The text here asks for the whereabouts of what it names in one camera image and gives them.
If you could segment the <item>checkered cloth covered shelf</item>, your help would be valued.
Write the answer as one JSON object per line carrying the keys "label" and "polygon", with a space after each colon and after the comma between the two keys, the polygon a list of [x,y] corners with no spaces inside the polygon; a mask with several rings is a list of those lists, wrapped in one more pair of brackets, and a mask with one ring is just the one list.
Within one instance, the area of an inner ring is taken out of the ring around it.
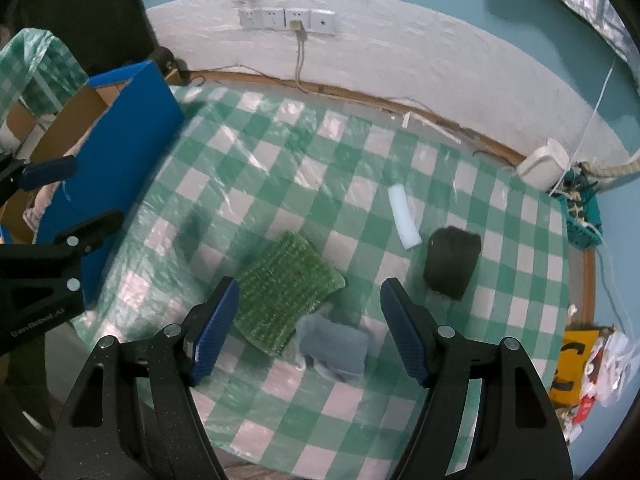
{"label": "checkered cloth covered shelf", "polygon": [[24,28],[1,50],[1,120],[18,101],[36,117],[56,114],[87,81],[61,39],[48,30]]}

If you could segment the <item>white foam stick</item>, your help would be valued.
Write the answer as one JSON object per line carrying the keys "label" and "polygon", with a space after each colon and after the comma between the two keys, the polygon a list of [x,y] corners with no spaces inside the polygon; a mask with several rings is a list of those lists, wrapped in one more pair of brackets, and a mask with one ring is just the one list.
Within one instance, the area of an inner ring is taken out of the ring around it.
{"label": "white foam stick", "polygon": [[388,188],[387,194],[400,244],[405,250],[419,246],[422,238],[413,220],[404,186],[394,184]]}

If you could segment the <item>green knitted scrub cloth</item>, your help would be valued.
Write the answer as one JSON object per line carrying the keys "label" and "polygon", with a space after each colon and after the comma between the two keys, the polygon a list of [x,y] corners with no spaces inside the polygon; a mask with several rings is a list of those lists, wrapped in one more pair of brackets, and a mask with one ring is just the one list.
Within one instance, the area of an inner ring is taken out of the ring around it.
{"label": "green knitted scrub cloth", "polygon": [[297,321],[346,286],[343,275],[291,231],[242,271],[238,283],[241,299],[234,326],[268,356],[281,354]]}

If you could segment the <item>blue cardboard box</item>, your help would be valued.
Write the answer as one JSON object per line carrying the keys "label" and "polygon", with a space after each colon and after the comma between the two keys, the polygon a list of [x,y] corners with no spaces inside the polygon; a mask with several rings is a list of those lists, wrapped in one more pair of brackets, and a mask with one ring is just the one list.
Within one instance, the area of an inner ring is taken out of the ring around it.
{"label": "blue cardboard box", "polygon": [[9,125],[26,136],[18,154],[30,162],[73,155],[77,170],[60,183],[17,191],[1,209],[2,226],[14,242],[49,244],[105,211],[128,214],[183,121],[152,61],[89,79],[47,127],[37,126],[25,105],[15,105]]}

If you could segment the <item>yellow black sign bag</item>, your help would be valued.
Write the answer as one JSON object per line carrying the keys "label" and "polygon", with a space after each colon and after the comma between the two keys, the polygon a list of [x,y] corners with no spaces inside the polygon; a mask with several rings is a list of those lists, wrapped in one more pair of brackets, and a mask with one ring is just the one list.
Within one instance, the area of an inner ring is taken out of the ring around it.
{"label": "yellow black sign bag", "polygon": [[567,330],[553,375],[549,396],[553,404],[577,405],[582,390],[582,378],[591,351],[600,337],[600,330]]}

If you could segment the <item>white red plastic bags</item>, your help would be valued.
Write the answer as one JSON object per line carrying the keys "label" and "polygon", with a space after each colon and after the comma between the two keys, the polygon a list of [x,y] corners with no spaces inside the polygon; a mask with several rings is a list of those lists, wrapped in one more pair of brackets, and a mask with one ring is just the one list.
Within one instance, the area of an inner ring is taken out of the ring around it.
{"label": "white red plastic bags", "polygon": [[571,445],[582,433],[592,408],[615,404],[639,370],[639,341],[621,330],[607,330],[596,338],[582,372],[577,405],[570,410],[563,434]]}

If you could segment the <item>white wall socket strip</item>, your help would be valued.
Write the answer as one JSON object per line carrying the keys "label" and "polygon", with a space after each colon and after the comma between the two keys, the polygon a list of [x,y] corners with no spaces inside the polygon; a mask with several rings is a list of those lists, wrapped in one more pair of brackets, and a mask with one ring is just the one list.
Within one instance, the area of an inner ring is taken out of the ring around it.
{"label": "white wall socket strip", "polygon": [[290,30],[334,36],[337,34],[337,14],[331,10],[302,8],[246,8],[238,11],[242,29]]}

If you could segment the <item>black knitted sock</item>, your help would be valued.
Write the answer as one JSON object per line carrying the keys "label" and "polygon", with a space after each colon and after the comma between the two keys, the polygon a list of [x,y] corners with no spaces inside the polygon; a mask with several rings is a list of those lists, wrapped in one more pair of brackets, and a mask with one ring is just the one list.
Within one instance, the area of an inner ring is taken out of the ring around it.
{"label": "black knitted sock", "polygon": [[461,300],[482,252],[480,234],[445,226],[428,239],[423,277],[431,290]]}

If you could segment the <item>green white checkered tablecloth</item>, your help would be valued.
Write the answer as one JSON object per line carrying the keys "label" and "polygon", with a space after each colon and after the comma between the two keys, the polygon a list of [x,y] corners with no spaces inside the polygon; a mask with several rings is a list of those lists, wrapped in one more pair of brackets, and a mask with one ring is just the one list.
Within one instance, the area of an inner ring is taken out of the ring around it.
{"label": "green white checkered tablecloth", "polygon": [[[175,93],[186,125],[150,183],[99,300],[75,321],[81,341],[143,339],[178,322],[225,275],[283,233],[302,234],[346,281],[324,305],[371,337],[363,378],[339,384],[272,358],[231,332],[194,398],[217,448],[306,479],[382,479],[424,391],[401,365],[378,302],[398,278],[465,337],[523,344],[545,384],[568,303],[560,207],[491,162],[367,119],[222,87]],[[422,242],[400,244],[387,190],[405,188]],[[461,300],[423,277],[445,226],[480,234]]]}

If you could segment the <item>black round knob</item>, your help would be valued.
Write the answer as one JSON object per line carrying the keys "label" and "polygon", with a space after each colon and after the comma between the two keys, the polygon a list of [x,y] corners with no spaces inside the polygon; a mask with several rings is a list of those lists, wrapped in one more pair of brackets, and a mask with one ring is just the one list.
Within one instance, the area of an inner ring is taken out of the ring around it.
{"label": "black round knob", "polygon": [[166,47],[157,47],[148,56],[148,60],[155,63],[164,75],[177,67],[175,55]]}

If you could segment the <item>grey cloth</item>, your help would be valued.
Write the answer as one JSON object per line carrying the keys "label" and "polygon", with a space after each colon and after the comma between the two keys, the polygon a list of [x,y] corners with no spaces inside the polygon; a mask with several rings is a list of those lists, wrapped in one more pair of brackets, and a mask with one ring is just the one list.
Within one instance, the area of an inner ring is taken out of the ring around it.
{"label": "grey cloth", "polygon": [[330,321],[322,314],[302,316],[295,326],[297,353],[333,376],[356,379],[366,370],[370,336],[358,328]]}

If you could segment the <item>white plastic strip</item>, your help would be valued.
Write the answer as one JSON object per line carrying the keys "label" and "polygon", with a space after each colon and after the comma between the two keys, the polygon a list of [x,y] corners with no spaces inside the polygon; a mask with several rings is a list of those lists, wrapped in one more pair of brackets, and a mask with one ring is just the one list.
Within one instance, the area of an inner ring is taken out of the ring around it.
{"label": "white plastic strip", "polygon": [[424,125],[425,127],[432,128],[444,138],[448,139],[451,142],[454,142],[454,144],[462,144],[462,140],[457,136],[454,136],[452,133],[448,132],[441,126],[436,125],[434,122],[431,122],[429,119],[423,117],[422,115],[416,114],[415,112],[409,110],[407,113],[402,115],[402,128],[408,129],[412,122],[420,122],[420,124]]}

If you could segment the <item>teal plastic basket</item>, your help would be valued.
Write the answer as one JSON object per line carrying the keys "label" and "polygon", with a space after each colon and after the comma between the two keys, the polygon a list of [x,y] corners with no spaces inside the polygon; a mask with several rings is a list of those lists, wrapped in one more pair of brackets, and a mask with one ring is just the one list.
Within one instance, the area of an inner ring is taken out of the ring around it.
{"label": "teal plastic basket", "polygon": [[561,205],[568,242],[585,252],[602,242],[602,221],[596,184],[581,172],[570,170],[552,194]]}

